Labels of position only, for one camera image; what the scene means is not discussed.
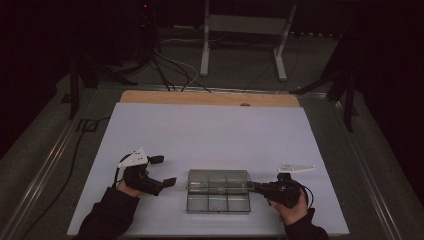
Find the dark background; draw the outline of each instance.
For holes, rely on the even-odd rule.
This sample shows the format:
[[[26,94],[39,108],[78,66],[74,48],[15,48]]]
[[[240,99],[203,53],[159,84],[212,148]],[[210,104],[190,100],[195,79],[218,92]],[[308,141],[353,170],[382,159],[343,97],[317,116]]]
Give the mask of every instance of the dark background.
[[[97,23],[102,24],[105,1],[87,2],[0,2],[0,157],[56,94],[56,82],[68,74],[69,40],[92,25],[93,19],[100,19]],[[261,8],[250,1],[241,2],[216,0],[211,9],[231,13],[238,4],[238,13],[246,15],[279,14],[278,6]],[[202,1],[155,1],[155,4],[161,27],[197,28],[203,24]],[[422,203],[423,12],[420,1],[305,0],[299,4],[291,29],[295,35],[313,33],[341,38],[326,71],[345,67],[340,65],[340,60],[349,62],[352,56],[357,56],[355,53],[360,53],[359,61],[355,62],[358,64],[356,88],[364,94],[367,106]],[[104,39],[104,35],[90,36],[94,42],[97,38]]]

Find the white tabletop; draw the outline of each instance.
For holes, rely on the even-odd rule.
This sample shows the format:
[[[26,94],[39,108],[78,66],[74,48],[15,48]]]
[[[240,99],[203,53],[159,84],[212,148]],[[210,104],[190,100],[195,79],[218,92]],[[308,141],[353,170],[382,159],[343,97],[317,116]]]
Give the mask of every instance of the white tabletop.
[[[119,160],[139,147],[165,162],[149,176],[177,183],[158,197],[143,195],[128,236],[276,236],[277,212],[250,193],[248,215],[187,214],[190,169],[247,170],[252,181],[276,181],[282,163],[315,166],[292,174],[314,193],[313,223],[330,235],[348,234],[333,186],[303,108],[117,103],[68,229],[76,235],[84,217],[113,182]]]

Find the hand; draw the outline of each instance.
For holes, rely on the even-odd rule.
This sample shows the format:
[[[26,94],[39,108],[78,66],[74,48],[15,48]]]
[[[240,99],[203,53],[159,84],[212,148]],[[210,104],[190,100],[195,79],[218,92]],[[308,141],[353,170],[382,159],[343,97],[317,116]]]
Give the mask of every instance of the hand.
[[[130,195],[131,197],[139,197],[141,194],[141,191],[128,187],[123,179],[118,183],[116,189]]]
[[[285,225],[291,225],[308,214],[308,203],[306,202],[305,192],[302,189],[299,189],[299,191],[299,201],[293,208],[287,208],[281,203],[269,200],[271,206],[280,213]]]

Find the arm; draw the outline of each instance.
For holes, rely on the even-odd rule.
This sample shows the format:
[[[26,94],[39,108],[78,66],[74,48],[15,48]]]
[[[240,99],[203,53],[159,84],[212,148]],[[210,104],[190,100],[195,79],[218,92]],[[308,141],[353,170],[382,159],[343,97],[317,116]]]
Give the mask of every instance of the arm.
[[[121,181],[116,189],[108,188],[100,202],[85,217],[75,240],[116,239],[130,227],[140,191]]]
[[[293,208],[287,208],[283,204],[269,201],[280,213],[284,221],[287,237],[291,240],[327,240],[327,232],[312,224],[315,213],[314,208],[308,209],[305,192],[300,190],[299,202]]]

